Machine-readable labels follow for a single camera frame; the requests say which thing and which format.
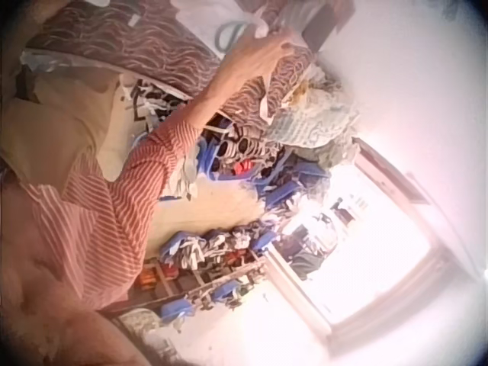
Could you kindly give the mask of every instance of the skin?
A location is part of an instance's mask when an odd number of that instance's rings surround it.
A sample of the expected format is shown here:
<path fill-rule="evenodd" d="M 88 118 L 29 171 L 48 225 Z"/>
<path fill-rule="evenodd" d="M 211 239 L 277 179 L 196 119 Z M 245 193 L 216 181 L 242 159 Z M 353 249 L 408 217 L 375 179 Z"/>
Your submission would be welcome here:
<path fill-rule="evenodd" d="M 38 0 L 26 12 L 38 23 L 68 1 Z M 21 29 L 21 20 L 16 29 Z M 244 83 L 270 74 L 281 57 L 289 34 L 264 39 L 249 28 L 223 60 L 210 84 L 170 118 L 203 127 Z M 11 35 L 15 39 L 15 30 Z M 32 365 L 149 365 L 132 343 L 109 321 L 87 308 L 63 281 L 34 220 L 34 202 L 12 174 L 2 182 L 2 341 L 21 364 Z"/>

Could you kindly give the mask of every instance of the white wall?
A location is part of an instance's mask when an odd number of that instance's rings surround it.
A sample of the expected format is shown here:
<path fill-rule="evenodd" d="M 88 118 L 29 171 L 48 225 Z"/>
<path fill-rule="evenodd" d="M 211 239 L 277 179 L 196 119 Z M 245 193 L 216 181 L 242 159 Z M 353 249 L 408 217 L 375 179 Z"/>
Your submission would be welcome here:
<path fill-rule="evenodd" d="M 222 305 L 185 320 L 181 334 L 158 332 L 183 358 L 204 366 L 322 366 L 328 360 L 326 348 L 271 282 L 234 311 Z"/>
<path fill-rule="evenodd" d="M 321 57 L 355 93 L 364 139 L 413 173 L 482 272 L 486 31 L 464 3 L 448 22 L 426 2 L 356 0 L 355 15 L 327 40 Z M 459 280 L 388 337 L 335 363 L 469 364 L 487 342 L 487 326 L 486 283 Z"/>

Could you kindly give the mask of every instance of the brown patterned fabric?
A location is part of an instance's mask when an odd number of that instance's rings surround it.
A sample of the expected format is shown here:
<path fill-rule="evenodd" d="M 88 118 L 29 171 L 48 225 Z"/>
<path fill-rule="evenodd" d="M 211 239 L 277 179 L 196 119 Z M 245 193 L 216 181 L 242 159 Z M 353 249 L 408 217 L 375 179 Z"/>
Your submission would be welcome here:
<path fill-rule="evenodd" d="M 237 1 L 247 11 L 255 11 L 266 3 L 263 18 L 271 23 L 293 0 Z M 48 22 L 27 46 L 40 52 L 98 61 L 117 71 L 135 72 L 194 97 L 211 80 L 219 60 L 176 21 L 176 12 L 169 0 L 112 0 L 107 8 L 76 0 Z M 130 27 L 133 14 L 141 19 Z M 268 91 L 270 114 L 280 107 L 311 59 L 309 50 L 299 49 L 296 56 L 279 62 Z M 226 103 L 223 113 L 235 122 L 264 128 L 266 124 L 259 117 L 259 102 L 264 94 L 262 80 L 250 81 Z"/>

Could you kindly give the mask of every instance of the red striped shirt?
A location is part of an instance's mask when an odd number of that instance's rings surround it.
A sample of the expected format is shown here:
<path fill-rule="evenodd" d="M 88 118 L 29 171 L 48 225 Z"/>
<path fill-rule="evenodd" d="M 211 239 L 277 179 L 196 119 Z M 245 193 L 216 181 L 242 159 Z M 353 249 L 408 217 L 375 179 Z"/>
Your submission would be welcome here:
<path fill-rule="evenodd" d="M 95 154 L 87 152 L 62 196 L 51 186 L 24 186 L 48 250 L 90 307 L 101 309 L 127 294 L 142 269 L 155 203 L 200 133 L 184 120 L 167 120 L 131 152 L 116 181 L 106 181 Z"/>

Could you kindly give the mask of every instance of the hand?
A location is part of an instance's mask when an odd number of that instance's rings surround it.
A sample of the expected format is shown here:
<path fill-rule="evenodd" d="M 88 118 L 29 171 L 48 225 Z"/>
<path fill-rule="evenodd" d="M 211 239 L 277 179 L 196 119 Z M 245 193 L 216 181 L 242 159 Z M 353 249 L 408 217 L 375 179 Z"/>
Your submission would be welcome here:
<path fill-rule="evenodd" d="M 71 0 L 33 0 L 29 4 L 28 11 L 36 23 L 44 24 L 70 2 Z"/>
<path fill-rule="evenodd" d="M 288 30 L 264 38 L 255 38 L 254 34 L 255 25 L 249 25 L 215 75 L 214 81 L 225 85 L 232 94 L 250 79 L 270 76 L 281 58 L 294 53 Z"/>

